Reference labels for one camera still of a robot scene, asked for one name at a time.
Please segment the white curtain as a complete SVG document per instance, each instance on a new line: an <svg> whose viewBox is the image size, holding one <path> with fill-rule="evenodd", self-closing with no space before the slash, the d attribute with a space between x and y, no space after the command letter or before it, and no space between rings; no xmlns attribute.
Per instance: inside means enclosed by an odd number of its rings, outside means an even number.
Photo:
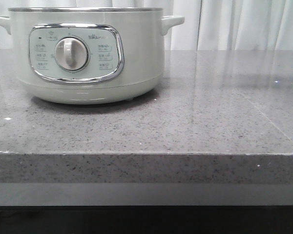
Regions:
<svg viewBox="0 0 293 234"><path fill-rule="evenodd" d="M10 7L159 7L185 17L166 50L293 50L293 0L0 0Z"/></svg>

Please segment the pale green electric cooking pot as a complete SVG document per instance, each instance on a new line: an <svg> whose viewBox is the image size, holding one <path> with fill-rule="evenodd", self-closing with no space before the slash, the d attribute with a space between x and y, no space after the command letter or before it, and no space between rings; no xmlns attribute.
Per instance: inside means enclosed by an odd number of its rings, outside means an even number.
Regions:
<svg viewBox="0 0 293 234"><path fill-rule="evenodd" d="M0 16L27 92L80 105L128 100L152 90L164 73L164 36L184 21L164 16L162 8L132 7L16 7ZM80 70L65 70L55 61L55 46L67 37L88 49Z"/></svg>

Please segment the grey pot control knob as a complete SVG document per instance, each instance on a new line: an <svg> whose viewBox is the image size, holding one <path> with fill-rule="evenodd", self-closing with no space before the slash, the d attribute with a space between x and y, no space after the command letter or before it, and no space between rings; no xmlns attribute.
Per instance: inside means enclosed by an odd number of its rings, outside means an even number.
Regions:
<svg viewBox="0 0 293 234"><path fill-rule="evenodd" d="M77 38L63 38L55 46L55 61L65 70L77 71L88 61L88 49Z"/></svg>

